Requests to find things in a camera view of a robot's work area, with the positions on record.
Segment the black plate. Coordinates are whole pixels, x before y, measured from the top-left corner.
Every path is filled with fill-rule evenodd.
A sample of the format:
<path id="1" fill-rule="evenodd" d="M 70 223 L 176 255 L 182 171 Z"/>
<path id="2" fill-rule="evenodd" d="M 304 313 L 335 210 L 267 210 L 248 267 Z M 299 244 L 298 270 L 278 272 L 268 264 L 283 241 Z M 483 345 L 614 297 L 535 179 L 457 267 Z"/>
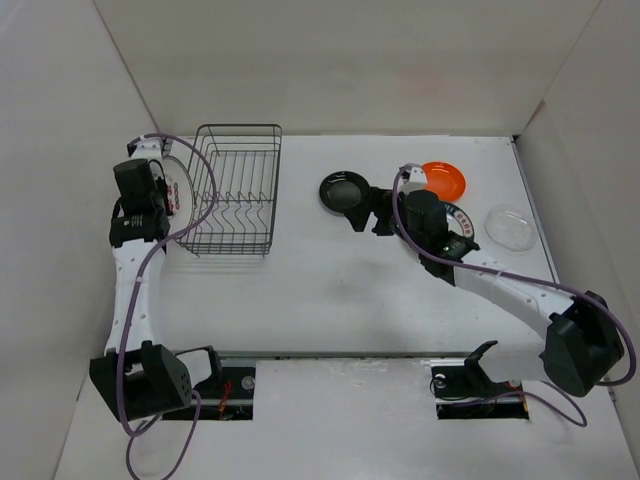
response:
<path id="1" fill-rule="evenodd" d="M 342 214 L 366 200 L 369 182 L 352 171 L 337 171 L 323 179 L 319 186 L 322 204 L 331 212 Z"/>

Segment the white plate red characters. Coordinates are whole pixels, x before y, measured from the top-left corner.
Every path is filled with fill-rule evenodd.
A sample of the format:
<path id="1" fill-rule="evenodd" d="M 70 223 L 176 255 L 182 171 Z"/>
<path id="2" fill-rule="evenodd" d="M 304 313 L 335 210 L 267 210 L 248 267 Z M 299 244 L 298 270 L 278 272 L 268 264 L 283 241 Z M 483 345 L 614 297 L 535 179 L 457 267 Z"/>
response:
<path id="1" fill-rule="evenodd" d="M 193 184 L 186 167 L 174 156 L 163 158 L 165 181 L 167 184 L 169 207 L 172 214 L 169 234 L 183 230 L 194 218 Z"/>

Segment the orange plate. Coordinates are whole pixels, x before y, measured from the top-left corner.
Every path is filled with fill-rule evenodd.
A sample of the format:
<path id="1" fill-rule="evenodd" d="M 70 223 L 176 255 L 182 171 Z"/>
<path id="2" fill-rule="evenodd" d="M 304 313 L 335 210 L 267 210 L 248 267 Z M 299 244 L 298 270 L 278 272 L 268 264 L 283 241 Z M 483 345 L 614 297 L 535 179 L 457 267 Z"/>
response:
<path id="1" fill-rule="evenodd" d="M 425 190 L 435 193 L 442 201 L 455 203 L 465 193 L 467 182 L 463 173 L 445 162 L 427 162 L 422 165 L 426 176 Z"/>

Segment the white plate green rim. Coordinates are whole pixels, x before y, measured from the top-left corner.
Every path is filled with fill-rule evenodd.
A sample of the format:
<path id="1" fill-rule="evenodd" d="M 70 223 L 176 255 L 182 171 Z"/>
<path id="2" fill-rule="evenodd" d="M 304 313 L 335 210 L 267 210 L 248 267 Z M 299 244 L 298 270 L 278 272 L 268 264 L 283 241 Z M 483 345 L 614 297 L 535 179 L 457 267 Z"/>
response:
<path id="1" fill-rule="evenodd" d="M 450 229 L 462 237 L 473 240 L 475 238 L 475 229 L 469 215 L 453 203 L 444 202 L 443 205 Z"/>

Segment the clear glass plate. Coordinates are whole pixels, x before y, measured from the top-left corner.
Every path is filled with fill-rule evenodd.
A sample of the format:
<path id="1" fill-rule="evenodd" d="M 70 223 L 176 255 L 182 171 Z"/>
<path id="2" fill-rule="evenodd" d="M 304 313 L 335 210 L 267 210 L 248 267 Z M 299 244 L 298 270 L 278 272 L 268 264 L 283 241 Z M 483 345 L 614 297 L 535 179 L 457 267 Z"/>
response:
<path id="1" fill-rule="evenodd" d="M 532 250 L 539 237 L 534 219 L 508 205 L 498 205 L 489 211 L 484 230 L 494 243 L 513 253 Z"/>

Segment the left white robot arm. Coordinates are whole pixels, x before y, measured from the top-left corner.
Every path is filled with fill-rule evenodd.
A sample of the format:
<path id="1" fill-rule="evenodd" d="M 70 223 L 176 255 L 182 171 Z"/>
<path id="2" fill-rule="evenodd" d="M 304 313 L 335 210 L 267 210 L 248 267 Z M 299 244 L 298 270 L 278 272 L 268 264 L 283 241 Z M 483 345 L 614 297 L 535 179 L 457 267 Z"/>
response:
<path id="1" fill-rule="evenodd" d="M 111 331 L 90 379 L 115 418 L 129 423 L 188 407 L 223 387 L 219 355 L 210 346 L 174 353 L 160 341 L 161 273 L 171 233 L 168 183 L 156 159 L 115 166 L 120 196 L 109 241 L 116 267 Z"/>

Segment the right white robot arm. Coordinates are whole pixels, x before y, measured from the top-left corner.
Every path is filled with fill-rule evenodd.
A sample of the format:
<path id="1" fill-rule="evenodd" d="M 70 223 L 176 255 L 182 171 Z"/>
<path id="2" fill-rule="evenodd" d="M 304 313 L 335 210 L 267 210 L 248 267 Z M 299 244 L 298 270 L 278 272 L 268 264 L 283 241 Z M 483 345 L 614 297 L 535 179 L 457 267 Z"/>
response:
<path id="1" fill-rule="evenodd" d="M 432 372 L 448 397 L 488 397 L 506 382 L 545 381 L 574 397 L 607 384 L 623 358 L 630 374 L 637 360 L 604 299 L 503 267 L 470 237 L 450 229 L 447 209 L 426 190 L 399 193 L 366 183 L 334 187 L 324 196 L 331 209 L 361 232 L 371 216 L 378 236 L 398 236 L 433 277 L 475 294 L 522 322 L 536 346 L 511 353 L 496 339 L 481 343 L 462 360 L 443 360 Z"/>

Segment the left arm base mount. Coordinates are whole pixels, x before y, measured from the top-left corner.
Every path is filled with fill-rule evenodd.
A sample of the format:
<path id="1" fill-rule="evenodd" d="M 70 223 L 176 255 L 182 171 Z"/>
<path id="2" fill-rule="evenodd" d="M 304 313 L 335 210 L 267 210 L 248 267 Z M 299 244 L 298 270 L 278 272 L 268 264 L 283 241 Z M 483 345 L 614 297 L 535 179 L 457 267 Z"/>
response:
<path id="1" fill-rule="evenodd" d="M 196 384 L 201 396 L 200 421 L 249 421 L 253 419 L 256 362 L 222 358 L 222 377 Z"/>

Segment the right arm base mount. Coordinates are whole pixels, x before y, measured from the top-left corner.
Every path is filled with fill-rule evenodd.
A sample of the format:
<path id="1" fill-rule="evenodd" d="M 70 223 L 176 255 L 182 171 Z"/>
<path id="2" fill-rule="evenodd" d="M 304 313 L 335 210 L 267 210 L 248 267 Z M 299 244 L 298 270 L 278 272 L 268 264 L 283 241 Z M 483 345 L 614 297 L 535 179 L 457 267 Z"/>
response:
<path id="1" fill-rule="evenodd" d="M 439 420 L 529 419 L 520 384 L 495 383 L 477 367 L 458 361 L 432 363 L 430 371 Z"/>

